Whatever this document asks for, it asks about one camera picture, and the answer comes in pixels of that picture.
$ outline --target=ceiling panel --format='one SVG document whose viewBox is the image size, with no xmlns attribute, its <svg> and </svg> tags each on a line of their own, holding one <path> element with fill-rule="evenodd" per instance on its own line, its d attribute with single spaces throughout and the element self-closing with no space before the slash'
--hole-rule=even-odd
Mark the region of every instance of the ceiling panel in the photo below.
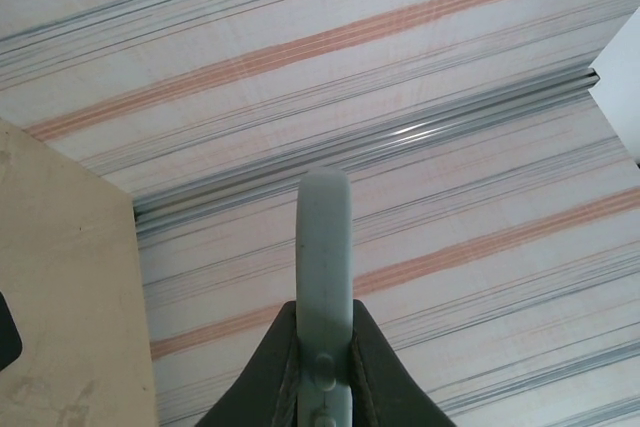
<svg viewBox="0 0 640 427">
<path fill-rule="evenodd" d="M 354 294 L 457 425 L 637 422 L 640 175 L 586 92 L 349 176 Z M 162 425 L 193 425 L 294 298 L 295 201 L 141 242 Z"/>
<path fill-rule="evenodd" d="M 0 116 L 140 197 L 588 62 L 640 0 L 0 2 Z"/>
</svg>

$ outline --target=orange stripe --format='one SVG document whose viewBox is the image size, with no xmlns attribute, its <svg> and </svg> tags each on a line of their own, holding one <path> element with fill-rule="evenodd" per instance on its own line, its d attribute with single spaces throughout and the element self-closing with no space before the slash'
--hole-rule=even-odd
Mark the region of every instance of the orange stripe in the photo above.
<svg viewBox="0 0 640 427">
<path fill-rule="evenodd" d="M 39 140 L 63 137 L 125 114 L 139 112 L 294 62 L 382 39 L 446 15 L 499 0 L 430 0 L 375 15 L 302 39 L 250 52 L 156 82 L 84 109 L 34 124 L 27 132 Z"/>
<path fill-rule="evenodd" d="M 626 190 L 544 219 L 461 242 L 416 259 L 361 275 L 354 281 L 354 295 L 361 297 L 390 289 L 435 272 L 453 269 L 471 261 L 513 249 L 518 245 L 533 242 L 562 230 L 637 208 L 640 208 L 640 188 Z M 158 360 L 165 355 L 175 354 L 267 324 L 273 321 L 280 307 L 281 305 L 271 305 L 174 337 L 153 341 L 151 342 L 151 357 Z"/>
</svg>

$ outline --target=black object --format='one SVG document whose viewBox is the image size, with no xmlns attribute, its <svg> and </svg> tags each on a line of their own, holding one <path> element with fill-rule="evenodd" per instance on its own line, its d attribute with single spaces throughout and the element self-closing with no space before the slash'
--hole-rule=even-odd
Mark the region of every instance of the black object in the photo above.
<svg viewBox="0 0 640 427">
<path fill-rule="evenodd" d="M 0 293 L 0 371 L 20 357 L 22 340 L 7 301 Z"/>
<path fill-rule="evenodd" d="M 240 377 L 197 427 L 295 427 L 296 303 L 287 302 Z M 407 373 L 359 300 L 353 303 L 349 384 L 354 427 L 455 427 Z"/>
</svg>

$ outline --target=light blue plastic handle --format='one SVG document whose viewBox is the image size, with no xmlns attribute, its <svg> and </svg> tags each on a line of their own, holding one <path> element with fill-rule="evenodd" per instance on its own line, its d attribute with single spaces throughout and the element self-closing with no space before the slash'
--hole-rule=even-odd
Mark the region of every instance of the light blue plastic handle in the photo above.
<svg viewBox="0 0 640 427">
<path fill-rule="evenodd" d="M 351 188 L 337 169 L 305 175 L 296 221 L 296 327 L 302 373 L 298 427 L 352 423 L 347 353 L 353 335 Z"/>
</svg>

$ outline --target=metal ceiling strip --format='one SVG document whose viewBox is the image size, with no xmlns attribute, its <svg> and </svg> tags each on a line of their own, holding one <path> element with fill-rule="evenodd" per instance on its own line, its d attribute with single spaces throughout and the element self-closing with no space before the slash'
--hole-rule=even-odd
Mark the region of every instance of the metal ceiling strip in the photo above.
<svg viewBox="0 0 640 427">
<path fill-rule="evenodd" d="M 330 141 L 137 199 L 134 210 L 138 237 L 147 238 L 239 204 L 292 191 L 300 176 L 312 167 L 337 166 L 352 172 L 434 143 L 536 114 L 584 94 L 597 81 L 596 73 L 584 66 L 564 69 L 471 99 L 430 106 Z"/>
</svg>

